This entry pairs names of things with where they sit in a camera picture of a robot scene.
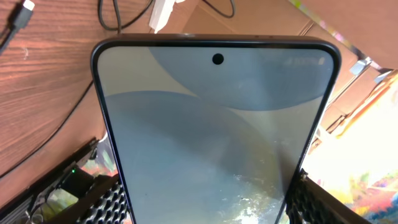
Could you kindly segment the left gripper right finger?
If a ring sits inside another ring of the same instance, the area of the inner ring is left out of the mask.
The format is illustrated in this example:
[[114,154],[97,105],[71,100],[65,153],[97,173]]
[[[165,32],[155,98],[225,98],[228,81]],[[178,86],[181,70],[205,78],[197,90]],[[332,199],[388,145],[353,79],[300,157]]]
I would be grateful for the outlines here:
[[370,224],[312,181],[304,170],[295,175],[285,202],[285,212],[293,224]]

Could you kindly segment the Samsung Galaxy smartphone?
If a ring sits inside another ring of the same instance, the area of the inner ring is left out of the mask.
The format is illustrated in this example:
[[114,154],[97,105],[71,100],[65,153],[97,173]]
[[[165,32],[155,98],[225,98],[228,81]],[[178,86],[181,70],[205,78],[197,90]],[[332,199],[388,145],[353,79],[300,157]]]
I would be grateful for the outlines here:
[[134,223],[277,223],[341,54],[314,37],[125,34],[90,67]]

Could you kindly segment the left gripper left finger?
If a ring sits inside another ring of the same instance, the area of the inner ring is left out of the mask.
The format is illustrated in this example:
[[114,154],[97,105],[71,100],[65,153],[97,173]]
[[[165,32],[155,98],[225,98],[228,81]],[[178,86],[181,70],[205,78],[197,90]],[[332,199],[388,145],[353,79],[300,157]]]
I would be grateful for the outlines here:
[[52,217],[47,224],[117,224],[129,218],[126,192],[118,175],[103,181],[77,203]]

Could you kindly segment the white power strip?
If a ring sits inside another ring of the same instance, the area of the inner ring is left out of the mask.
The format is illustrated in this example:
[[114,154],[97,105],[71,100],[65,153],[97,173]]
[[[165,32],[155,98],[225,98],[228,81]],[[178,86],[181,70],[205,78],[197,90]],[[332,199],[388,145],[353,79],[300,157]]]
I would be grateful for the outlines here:
[[155,0],[149,27],[154,34],[181,33],[187,16],[183,12],[185,0]]

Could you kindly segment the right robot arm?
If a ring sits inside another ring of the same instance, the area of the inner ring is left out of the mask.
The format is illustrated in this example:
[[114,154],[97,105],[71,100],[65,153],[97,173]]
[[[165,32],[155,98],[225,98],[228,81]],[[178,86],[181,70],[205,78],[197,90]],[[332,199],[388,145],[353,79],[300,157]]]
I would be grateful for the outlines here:
[[86,144],[1,209],[1,223],[127,223],[109,139]]

